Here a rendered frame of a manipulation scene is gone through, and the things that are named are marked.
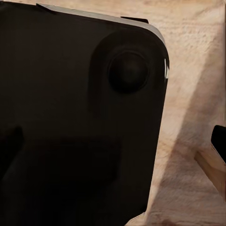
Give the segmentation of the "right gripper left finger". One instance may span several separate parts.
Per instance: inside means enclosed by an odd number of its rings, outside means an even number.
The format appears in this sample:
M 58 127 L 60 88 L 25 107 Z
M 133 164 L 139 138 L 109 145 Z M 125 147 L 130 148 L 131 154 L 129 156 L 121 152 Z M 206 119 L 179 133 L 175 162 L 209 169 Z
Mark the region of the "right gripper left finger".
M 24 144 L 21 126 L 0 130 L 0 181 Z

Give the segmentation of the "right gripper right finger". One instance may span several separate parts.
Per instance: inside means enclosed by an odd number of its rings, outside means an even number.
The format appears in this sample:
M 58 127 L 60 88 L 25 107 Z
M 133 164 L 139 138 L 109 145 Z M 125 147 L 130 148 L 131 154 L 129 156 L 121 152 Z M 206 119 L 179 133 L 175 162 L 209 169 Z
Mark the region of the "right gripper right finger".
M 212 132 L 211 141 L 226 163 L 226 127 L 216 125 Z

